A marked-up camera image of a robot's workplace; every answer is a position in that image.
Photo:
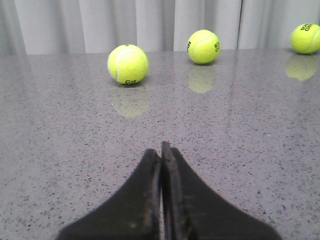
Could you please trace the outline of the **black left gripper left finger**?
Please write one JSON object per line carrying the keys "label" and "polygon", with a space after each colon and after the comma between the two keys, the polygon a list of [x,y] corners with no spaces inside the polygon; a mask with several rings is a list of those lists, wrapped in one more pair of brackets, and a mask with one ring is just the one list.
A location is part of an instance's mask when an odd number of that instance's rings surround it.
{"label": "black left gripper left finger", "polygon": [[161,159],[147,149],[122,187],[105,203],[62,229],[59,240],[158,240]]}

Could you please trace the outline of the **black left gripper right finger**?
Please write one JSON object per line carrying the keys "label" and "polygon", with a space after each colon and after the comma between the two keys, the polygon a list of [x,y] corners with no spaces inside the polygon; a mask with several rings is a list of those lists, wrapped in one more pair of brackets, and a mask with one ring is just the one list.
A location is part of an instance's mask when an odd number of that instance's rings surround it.
{"label": "black left gripper right finger", "polygon": [[164,232],[168,240],[280,240],[268,224],[214,192],[177,148],[162,143]]}

